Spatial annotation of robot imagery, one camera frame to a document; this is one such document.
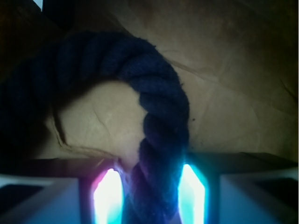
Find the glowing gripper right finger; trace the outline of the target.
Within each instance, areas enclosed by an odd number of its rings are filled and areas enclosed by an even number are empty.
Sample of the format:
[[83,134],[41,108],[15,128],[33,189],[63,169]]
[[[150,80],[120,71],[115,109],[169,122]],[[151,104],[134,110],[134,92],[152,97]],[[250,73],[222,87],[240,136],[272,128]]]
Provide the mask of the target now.
[[299,167],[269,153],[190,153],[179,185],[183,224],[296,224]]

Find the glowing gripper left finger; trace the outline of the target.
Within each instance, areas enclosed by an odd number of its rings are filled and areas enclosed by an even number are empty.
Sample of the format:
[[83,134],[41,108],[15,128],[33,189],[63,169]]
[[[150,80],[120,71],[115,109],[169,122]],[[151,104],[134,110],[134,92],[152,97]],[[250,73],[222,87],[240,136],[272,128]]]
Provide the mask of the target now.
[[123,198],[111,159],[38,159],[0,172],[3,224],[119,224]]

